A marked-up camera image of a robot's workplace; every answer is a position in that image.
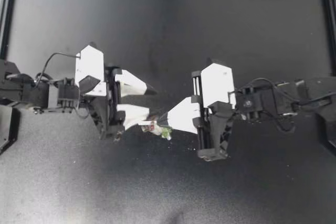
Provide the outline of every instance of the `screw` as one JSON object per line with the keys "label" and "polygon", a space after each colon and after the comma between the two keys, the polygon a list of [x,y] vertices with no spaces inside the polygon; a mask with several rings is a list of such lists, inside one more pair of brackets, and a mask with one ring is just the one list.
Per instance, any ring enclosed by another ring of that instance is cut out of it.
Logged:
{"label": "screw", "polygon": [[246,100],[244,102],[244,107],[251,107],[253,105],[253,103],[250,100]]}

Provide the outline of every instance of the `black wire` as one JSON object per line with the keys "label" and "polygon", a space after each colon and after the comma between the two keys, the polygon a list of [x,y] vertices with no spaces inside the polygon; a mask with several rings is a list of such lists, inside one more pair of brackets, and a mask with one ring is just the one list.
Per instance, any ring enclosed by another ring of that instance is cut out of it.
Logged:
{"label": "black wire", "polygon": [[267,79],[267,78],[256,78],[256,79],[253,79],[253,80],[250,81],[249,83],[243,85],[242,87],[240,87],[239,89],[236,89],[235,91],[233,91],[233,92],[231,92],[231,93],[240,92],[240,91],[241,91],[242,89],[244,89],[244,88],[251,87],[251,85],[252,85],[254,82],[257,82],[257,81],[266,81],[266,82],[268,82],[269,84],[271,84],[271,86],[272,86],[272,87],[273,87],[279,94],[281,94],[282,96],[284,96],[284,97],[287,98],[288,100],[290,100],[290,101],[292,101],[292,102],[296,102],[296,103],[299,103],[299,102],[300,102],[300,100],[298,100],[298,99],[296,99],[296,98],[290,96],[290,95],[287,94],[286,92],[280,90],[280,89],[276,86],[276,84],[275,84],[273,81],[271,81],[271,80],[269,80],[269,79]]}
{"label": "black wire", "polygon": [[301,103],[301,105],[307,105],[307,104],[312,103],[312,102],[317,102],[318,100],[321,100],[323,98],[327,98],[327,97],[332,96],[332,95],[336,95],[336,92],[330,92],[330,93],[324,94],[320,97],[313,98],[311,100],[308,100],[306,102]]}
{"label": "black wire", "polygon": [[89,112],[88,108],[87,108],[87,107],[85,107],[85,108],[86,108],[88,114],[86,114],[86,115],[81,115],[81,114],[79,114],[77,108],[76,108],[76,107],[73,107],[73,109],[75,110],[76,115],[78,115],[78,117],[81,118],[81,119],[86,119],[86,118],[88,118],[89,115],[90,115],[90,112]]}
{"label": "black wire", "polygon": [[279,131],[283,132],[283,133],[292,133],[295,130],[295,125],[293,122],[291,122],[291,127],[289,129],[286,129],[279,121],[279,119],[277,117],[275,117],[274,115],[272,115],[269,111],[267,110],[263,110],[261,111],[261,113],[266,114],[268,117],[270,117],[272,119],[272,121],[276,124],[276,127],[278,128]]}
{"label": "black wire", "polygon": [[45,77],[46,79],[48,79],[49,81],[50,80],[52,80],[53,78],[50,76],[50,75],[48,75],[47,73],[37,73],[36,75],[35,75],[35,79],[37,79],[39,76],[41,76],[42,75],[42,77]]}
{"label": "black wire", "polygon": [[22,89],[15,89],[15,88],[0,88],[0,90],[5,90],[5,91],[22,91]]}
{"label": "black wire", "polygon": [[50,62],[50,60],[52,59],[52,57],[55,56],[55,55],[63,55],[63,56],[67,56],[67,57],[70,57],[70,58],[80,58],[80,56],[76,56],[76,55],[69,55],[69,54],[65,54],[63,52],[54,52],[52,55],[50,55],[50,57],[48,58],[48,60],[44,64],[43,70],[40,72],[40,75],[39,75],[39,77],[38,77],[38,79],[37,79],[37,81],[35,83],[35,87],[34,88],[37,88],[37,86],[41,82],[41,79],[42,79],[42,77],[45,74],[45,71],[46,71],[48,63]]}

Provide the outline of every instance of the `dark gray surface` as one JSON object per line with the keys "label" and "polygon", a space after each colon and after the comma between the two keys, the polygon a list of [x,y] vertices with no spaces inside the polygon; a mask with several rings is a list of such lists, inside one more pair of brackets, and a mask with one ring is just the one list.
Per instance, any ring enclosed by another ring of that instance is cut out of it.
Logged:
{"label": "dark gray surface", "polygon": [[[16,0],[8,60],[35,74],[52,52],[94,40],[160,92],[127,101],[163,112],[207,57],[233,67],[237,86],[329,75],[325,26],[322,0]],[[74,67],[53,59],[47,72]],[[0,156],[0,223],[334,223],[336,157],[314,117],[296,122],[291,135],[236,123],[231,158],[206,163],[192,134],[133,128],[113,143],[90,119],[24,112]]]}

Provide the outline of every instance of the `white plastic panel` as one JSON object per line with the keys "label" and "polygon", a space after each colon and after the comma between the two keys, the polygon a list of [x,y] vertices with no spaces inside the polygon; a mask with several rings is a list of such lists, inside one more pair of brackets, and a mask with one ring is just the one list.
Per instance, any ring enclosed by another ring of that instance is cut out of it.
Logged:
{"label": "white plastic panel", "polygon": [[122,70],[122,74],[116,74],[115,81],[120,82],[121,97],[126,95],[142,95],[146,93],[146,83],[127,70]]}
{"label": "white plastic panel", "polygon": [[200,117],[199,107],[198,103],[191,103],[191,97],[185,98],[168,112],[167,119],[169,126],[174,130],[197,134],[193,118]]}
{"label": "white plastic panel", "polygon": [[76,58],[75,84],[86,76],[92,76],[99,79],[101,82],[90,92],[85,95],[94,95],[99,97],[106,96],[106,83],[104,82],[104,54],[98,49],[88,45],[84,48]]}
{"label": "white plastic panel", "polygon": [[118,104],[117,111],[125,111],[125,130],[138,124],[141,121],[146,120],[150,112],[149,108],[130,104]]}
{"label": "white plastic panel", "polygon": [[[214,102],[229,102],[228,93],[235,90],[232,69],[212,63],[201,72],[203,106],[206,108]],[[236,105],[236,97],[230,96],[232,108]]]}

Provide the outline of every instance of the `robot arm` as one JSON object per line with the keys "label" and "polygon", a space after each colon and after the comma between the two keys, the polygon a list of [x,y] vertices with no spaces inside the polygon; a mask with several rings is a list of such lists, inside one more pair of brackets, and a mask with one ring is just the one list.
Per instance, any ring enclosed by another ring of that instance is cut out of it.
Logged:
{"label": "robot arm", "polygon": [[[292,117],[314,112],[326,122],[328,141],[336,147],[336,77],[273,83],[257,78],[234,88],[231,68],[214,62],[192,73],[194,95],[184,99],[157,124],[198,136],[197,155],[206,161],[225,159],[235,120],[274,120],[282,132],[292,132]],[[288,120],[290,128],[282,121]]]}
{"label": "robot arm", "polygon": [[[36,80],[20,73],[14,63],[0,60],[0,140],[5,140],[0,144],[0,152],[15,138],[19,108],[32,109],[35,114],[71,113],[73,110],[78,113],[79,108],[85,108],[88,114],[79,116],[90,115],[100,137],[115,140],[150,115],[149,108],[122,104],[121,98],[156,94],[155,90],[127,70],[104,66],[103,53],[94,45],[88,45],[76,56],[62,55],[76,58],[75,78],[53,80],[46,74],[52,56]],[[58,89],[55,108],[48,107],[50,86]]]}

